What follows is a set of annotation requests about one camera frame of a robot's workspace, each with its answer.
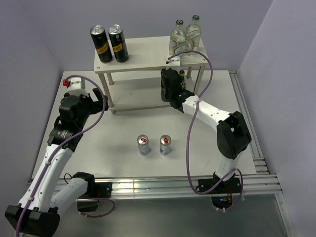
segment shelf top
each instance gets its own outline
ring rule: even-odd
[[[94,71],[95,73],[115,73],[164,68],[165,60],[169,57],[169,39],[169,36],[126,39],[129,59],[125,63],[116,61],[111,45],[113,60],[110,63],[102,63],[95,51]],[[202,40],[197,50],[207,56]],[[185,55],[181,58],[181,67],[204,65],[207,65],[207,61],[200,55]]]

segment cable clip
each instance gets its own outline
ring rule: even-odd
[[[197,105],[197,102],[200,102],[201,99],[199,97],[197,97],[197,100],[194,101],[193,106]]]

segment cable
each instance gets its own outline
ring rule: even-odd
[[[168,57],[168,60],[170,60],[171,58],[173,57],[176,57],[176,56],[179,56],[183,53],[197,53],[199,55],[201,55],[203,58],[206,59],[206,61],[208,62],[209,66],[210,66],[210,69],[211,69],[211,76],[210,76],[210,79],[206,85],[206,87],[203,89],[203,91],[198,95],[198,97],[200,98],[204,93],[205,91],[208,89],[209,85],[211,84],[212,82],[212,79],[213,79],[213,66],[211,64],[211,62],[209,61],[209,59],[204,55],[202,54],[201,52],[198,52],[198,51],[195,51],[195,50],[189,50],[189,51],[184,51],[184,52],[181,52],[181,53],[177,53],[175,55],[172,55],[170,57]],[[193,186],[193,183],[192,183],[192,179],[191,179],[191,175],[190,175],[190,166],[189,166],[189,147],[190,147],[190,134],[191,134],[191,130],[192,130],[192,127],[193,127],[193,123],[197,117],[197,114],[198,114],[198,110],[199,110],[199,100],[197,101],[197,108],[196,108],[196,111],[192,117],[192,120],[191,120],[191,123],[190,123],[190,126],[189,126],[189,130],[188,130],[188,135],[187,135],[187,148],[186,148],[186,164],[187,164],[187,176],[188,176],[188,180],[189,180],[189,184],[190,184],[190,187],[191,189],[193,190],[193,192],[195,192],[196,194],[199,194],[199,195],[204,195],[204,194],[208,194],[210,191],[214,190],[227,176],[229,176],[231,173],[235,172],[236,170],[240,173],[240,178],[241,178],[241,191],[243,189],[243,181],[242,181],[242,174],[241,174],[241,171],[237,168],[234,168],[232,170],[230,170],[227,174],[225,174],[213,187],[211,187],[209,190],[206,190],[205,192],[199,192],[198,190],[195,190],[194,186]],[[239,194],[239,197],[237,199],[237,202],[239,202],[240,198],[241,198],[241,195],[242,195],[242,192],[240,192]]]
[[[109,199],[109,198],[104,198],[104,197],[84,197],[84,199],[89,199],[89,200],[105,200],[105,201],[109,201],[113,204],[111,210],[109,210],[107,213],[104,213],[102,215],[95,215],[95,216],[92,216],[92,215],[87,215],[85,213],[82,213],[80,212],[80,215],[82,216],[86,216],[86,217],[90,217],[90,218],[99,218],[99,217],[104,217],[106,215],[109,215],[115,208],[115,202],[112,200],[112,199]]]
[[[64,180],[65,180],[66,184],[68,184],[68,182],[67,182],[67,180],[66,180],[66,175],[69,175],[71,179],[72,179],[73,177],[71,176],[70,173],[66,173],[66,174],[64,175]]]
[[[90,127],[88,127],[87,129],[75,134],[74,136],[68,138],[67,140],[65,140],[64,142],[62,142],[53,152],[52,154],[50,155],[49,159],[48,159],[48,163],[44,166],[44,169],[42,170],[42,172],[40,173],[39,175],[39,179],[37,180],[35,186],[34,186],[34,189],[33,191],[31,192],[31,195],[30,195],[30,198],[34,198],[35,196],[35,193],[36,191],[38,190],[39,186],[40,186],[40,183],[42,182],[44,176],[45,176],[45,173],[47,172],[47,169],[48,169],[48,164],[49,162],[51,162],[53,159],[54,159],[54,156],[57,154],[57,152],[65,145],[67,144],[68,142],[70,142],[72,139],[78,137],[78,136],[81,136],[83,135],[85,132],[89,131],[91,128],[93,128],[102,118],[104,112],[105,112],[105,105],[106,105],[106,100],[105,100],[105,96],[101,90],[101,88],[91,79],[85,77],[85,76],[81,76],[81,75],[71,75],[71,76],[68,76],[66,77],[65,81],[68,81],[70,78],[82,78],[84,80],[87,80],[89,82],[91,82],[101,93],[101,96],[102,96],[102,100],[103,100],[103,107],[102,107],[102,112],[99,116],[99,118],[97,119],[96,122],[94,122],[93,125],[91,125]],[[16,237],[20,237],[20,228],[21,228],[21,223],[22,223],[22,220],[23,220],[23,217],[27,211],[27,209],[29,208],[29,206],[31,205],[31,202],[32,200],[28,200],[25,204],[25,207],[23,208],[22,212],[21,212],[21,215],[19,217],[19,220],[18,220],[18,223],[16,225]]]

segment shelf leg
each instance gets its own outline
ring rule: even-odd
[[[108,80],[109,80],[109,85],[113,85],[114,82],[113,82],[111,73],[107,73],[107,77],[108,77]]]
[[[102,83],[102,86],[103,86],[103,89],[104,89],[104,93],[105,93],[105,95],[108,97],[108,104],[109,104],[109,107],[112,108],[114,105],[113,105],[112,97],[111,97],[111,94],[110,94],[110,91],[109,91],[109,88],[108,88],[107,81],[105,80],[104,74],[103,74],[103,73],[100,73],[100,74],[98,74],[98,76],[99,76],[100,81],[101,81],[101,83]]]
[[[191,78],[191,72],[192,72],[192,67],[189,67],[188,72],[187,72],[187,79]]]
[[[193,90],[194,94],[198,93],[198,89],[199,89],[199,85],[201,84],[201,80],[202,80],[202,77],[203,77],[204,69],[205,69],[205,66],[200,66],[200,68],[199,68],[199,71],[198,71],[198,74],[197,74],[197,81],[196,81],[196,84],[195,84],[194,90]]]

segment bottle label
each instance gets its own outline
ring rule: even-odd
[[[186,37],[186,48],[185,50],[193,50],[194,47],[198,47],[200,36],[190,38]]]
[[[183,81],[182,81],[182,83],[181,83],[181,88],[183,89],[183,90],[185,90],[186,89],[186,81],[183,79]]]
[[[185,51],[186,46],[183,41],[178,42],[176,37],[170,37],[170,48],[174,55]]]

